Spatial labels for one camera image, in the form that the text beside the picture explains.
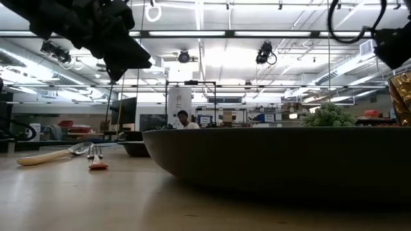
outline computer screen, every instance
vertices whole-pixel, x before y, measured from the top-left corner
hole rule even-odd
[[[129,98],[123,99],[122,101],[113,101],[111,110],[111,124],[116,125],[118,123],[118,117],[120,113],[120,104],[121,104],[121,117],[119,124],[130,124],[136,122],[136,106],[137,99]]]

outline wooden table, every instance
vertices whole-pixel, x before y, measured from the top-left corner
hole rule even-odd
[[[310,210],[201,191],[121,146],[103,149],[106,171],[89,171],[85,157],[15,162],[40,153],[0,154],[0,230],[411,230],[408,212]]]

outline large gray bowl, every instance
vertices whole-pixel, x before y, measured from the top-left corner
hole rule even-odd
[[[196,184],[323,201],[411,202],[411,128],[216,128],[143,133],[154,161]]]

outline person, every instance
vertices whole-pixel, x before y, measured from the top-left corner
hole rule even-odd
[[[180,123],[184,126],[183,129],[197,129],[200,128],[198,124],[188,121],[188,113],[185,110],[181,110],[177,113]]]

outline metal frame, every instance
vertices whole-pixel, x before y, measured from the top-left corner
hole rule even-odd
[[[215,81],[193,81],[190,84],[190,81],[166,81],[166,104],[165,104],[165,109],[166,109],[166,124],[168,124],[168,111],[167,111],[167,106],[168,106],[168,85],[170,83],[176,83],[176,87],[180,87],[180,83],[183,83],[185,86],[198,86],[198,84],[204,84],[204,87],[208,87],[207,84],[213,84],[214,85],[214,123],[217,125],[217,84]]]
[[[176,31],[188,33],[191,35],[172,35]],[[133,39],[328,39],[328,31],[319,31],[319,30],[176,30],[176,31],[166,31],[166,30],[155,30],[155,31],[148,31],[148,30],[141,30],[141,31],[130,31],[130,36]],[[150,32],[165,32],[169,33],[170,35],[151,35]],[[244,33],[244,32],[251,32],[251,33],[260,33],[260,35],[239,35],[237,33]],[[307,33],[307,35],[297,35],[298,33]],[[334,32],[335,34],[339,34],[340,38],[349,39],[352,38],[352,34],[358,34],[359,31],[352,31],[352,30],[338,30]],[[38,36],[30,31],[22,31],[22,30],[0,30],[0,38],[11,38],[11,39],[37,39]],[[60,35],[53,33],[51,35],[51,39],[63,39]],[[371,39],[371,35],[366,34],[363,37],[364,39]]]
[[[372,85],[217,85],[215,81],[207,81],[204,83],[215,83],[215,88],[231,88],[231,89],[244,89],[246,88],[268,88],[268,89],[297,89],[300,87],[308,87],[308,88],[318,88],[318,89],[328,89],[328,88],[336,88],[336,89],[387,89],[388,86],[372,86]],[[138,85],[139,88],[163,88],[165,85]],[[35,88],[64,88],[64,87],[72,87],[72,88],[84,88],[84,87],[92,87],[92,88],[107,88],[111,87],[111,85],[54,85],[54,84],[5,84],[4,87],[35,87]],[[136,88],[137,85],[113,85],[114,89],[118,88]],[[206,85],[181,85],[179,87],[191,87],[197,89],[208,88]]]

